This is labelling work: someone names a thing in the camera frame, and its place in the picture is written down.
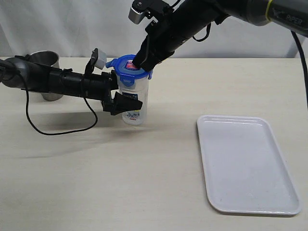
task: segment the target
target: white tray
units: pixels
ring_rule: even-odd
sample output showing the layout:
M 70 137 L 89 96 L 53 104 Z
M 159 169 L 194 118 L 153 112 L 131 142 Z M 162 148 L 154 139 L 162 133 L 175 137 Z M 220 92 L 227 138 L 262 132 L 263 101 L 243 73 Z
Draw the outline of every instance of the white tray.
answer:
M 256 117 L 198 119 L 207 197 L 221 212 L 295 215 L 301 203 L 269 124 Z

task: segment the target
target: metal cup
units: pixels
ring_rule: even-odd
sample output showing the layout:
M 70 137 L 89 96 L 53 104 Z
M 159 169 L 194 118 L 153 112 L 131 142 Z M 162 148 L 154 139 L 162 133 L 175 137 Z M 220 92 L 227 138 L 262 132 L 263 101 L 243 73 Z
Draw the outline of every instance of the metal cup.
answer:
M 29 62 L 44 64 L 59 68 L 59 55 L 53 51 L 38 51 L 29 56 Z M 44 100 L 56 101 L 62 98 L 63 95 L 55 93 L 41 93 Z

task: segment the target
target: plastic bottle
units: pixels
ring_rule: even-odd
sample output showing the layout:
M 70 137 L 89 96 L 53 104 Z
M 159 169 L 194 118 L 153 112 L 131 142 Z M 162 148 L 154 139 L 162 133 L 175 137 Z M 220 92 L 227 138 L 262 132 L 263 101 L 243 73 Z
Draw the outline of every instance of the plastic bottle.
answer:
M 149 79 L 152 78 L 152 71 L 146 72 L 138 69 L 132 63 L 134 55 L 125 55 L 114 59 L 106 64 L 106 67 L 114 67 L 119 93 L 132 99 L 143 102 L 142 108 L 136 111 L 123 112 L 123 121 L 129 125 L 141 125 L 147 116 Z

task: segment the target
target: white table surface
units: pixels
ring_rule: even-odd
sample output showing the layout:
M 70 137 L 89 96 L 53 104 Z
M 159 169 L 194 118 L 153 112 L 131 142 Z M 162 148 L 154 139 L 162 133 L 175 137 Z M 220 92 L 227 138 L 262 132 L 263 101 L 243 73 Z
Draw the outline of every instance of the white table surface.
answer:
M 83 72 L 88 58 L 62 58 Z M 82 99 L 44 102 L 30 114 L 44 131 L 93 122 Z M 36 133 L 25 93 L 0 86 L 1 231 L 307 231 L 308 112 L 299 59 L 169 59 L 150 82 L 148 120 L 103 113 L 90 131 Z M 292 218 L 227 216 L 206 198 L 196 120 L 258 116 L 272 126 L 304 204 Z

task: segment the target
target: white curtain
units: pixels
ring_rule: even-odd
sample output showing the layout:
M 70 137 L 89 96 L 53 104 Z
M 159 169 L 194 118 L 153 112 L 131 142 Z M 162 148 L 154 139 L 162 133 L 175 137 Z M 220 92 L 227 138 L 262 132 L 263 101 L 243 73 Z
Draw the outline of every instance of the white curtain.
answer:
M 149 20 L 135 25 L 128 19 L 132 1 L 0 0 L 0 56 L 52 50 L 62 57 L 82 57 L 96 47 L 109 57 L 136 53 Z M 212 26 L 207 41 L 188 41 L 174 57 L 294 57 L 295 50 L 287 29 L 228 18 Z

